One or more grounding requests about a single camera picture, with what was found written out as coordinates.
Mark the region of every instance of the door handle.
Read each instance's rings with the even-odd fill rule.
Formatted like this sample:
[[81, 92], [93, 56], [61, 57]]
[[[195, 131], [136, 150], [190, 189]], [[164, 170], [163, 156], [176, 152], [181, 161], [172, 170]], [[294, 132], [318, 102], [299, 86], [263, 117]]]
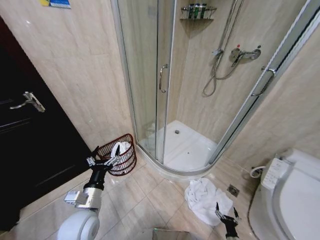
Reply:
[[274, 79], [274, 77], [277, 74], [277, 71], [272, 69], [272, 68], [268, 68], [267, 72], [271, 72], [272, 76], [268, 79], [268, 81], [266, 82], [266, 84], [264, 85], [264, 87], [261, 89], [260, 93], [252, 93], [251, 96], [261, 96], [262, 94], [264, 94], [264, 92], [267, 90], [268, 86], [270, 85], [270, 83], [272, 82], [272, 80]]
[[168, 68], [168, 64], [165, 64], [160, 69], [159, 90], [163, 94], [166, 92], [166, 90], [162, 89], [162, 72], [163, 72], [164, 69], [167, 69], [167, 68]]
[[32, 92], [26, 91], [23, 96], [26, 98], [26, 100], [17, 106], [11, 106], [10, 109], [19, 109], [27, 104], [32, 104], [39, 112], [44, 113], [45, 107], [39, 102], [39, 100], [36, 98], [36, 96]]

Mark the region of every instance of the shower drain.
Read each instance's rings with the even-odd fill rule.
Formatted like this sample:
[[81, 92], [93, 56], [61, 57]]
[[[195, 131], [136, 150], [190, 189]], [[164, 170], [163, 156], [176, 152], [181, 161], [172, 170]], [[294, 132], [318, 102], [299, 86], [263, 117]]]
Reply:
[[229, 185], [229, 187], [228, 187], [228, 189], [227, 189], [227, 191], [229, 192], [229, 193], [231, 193], [233, 196], [235, 196], [235, 197], [237, 197], [238, 196], [238, 194], [239, 194], [239, 189], [238, 188], [236, 188], [235, 186], [233, 186], [233, 185]]

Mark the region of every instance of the white towel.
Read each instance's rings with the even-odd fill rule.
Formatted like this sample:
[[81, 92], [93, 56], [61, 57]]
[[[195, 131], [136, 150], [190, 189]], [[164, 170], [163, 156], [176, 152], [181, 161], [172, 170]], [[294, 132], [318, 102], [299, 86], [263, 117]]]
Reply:
[[118, 141], [111, 150], [111, 157], [112, 158], [116, 156], [116, 151], [117, 151], [118, 146], [120, 146], [120, 153], [119, 154], [123, 154], [125, 151], [127, 151], [130, 148], [131, 144], [127, 141], [123, 141], [123, 142]]
[[191, 180], [184, 191], [184, 198], [193, 213], [211, 226], [217, 226], [221, 222], [215, 213], [217, 202], [223, 215], [228, 215], [233, 206], [232, 200], [207, 178]]

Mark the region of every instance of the laundry basket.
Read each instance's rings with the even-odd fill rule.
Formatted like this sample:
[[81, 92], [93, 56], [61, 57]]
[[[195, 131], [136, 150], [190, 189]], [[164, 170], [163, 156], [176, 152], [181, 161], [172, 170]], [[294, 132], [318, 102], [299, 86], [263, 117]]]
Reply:
[[107, 160], [111, 158], [111, 150], [117, 142], [128, 142], [131, 146], [124, 153], [119, 155], [120, 161], [108, 171], [113, 176], [123, 176], [130, 173], [137, 164], [137, 156], [134, 145], [134, 138], [127, 133], [117, 139], [103, 145], [99, 148], [97, 155], [100, 159]]

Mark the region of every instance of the toilet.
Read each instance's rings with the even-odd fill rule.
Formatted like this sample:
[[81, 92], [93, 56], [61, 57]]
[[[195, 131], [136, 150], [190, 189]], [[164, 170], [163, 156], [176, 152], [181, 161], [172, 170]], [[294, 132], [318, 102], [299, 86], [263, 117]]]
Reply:
[[320, 239], [320, 159], [291, 148], [270, 161], [248, 217], [260, 240]]

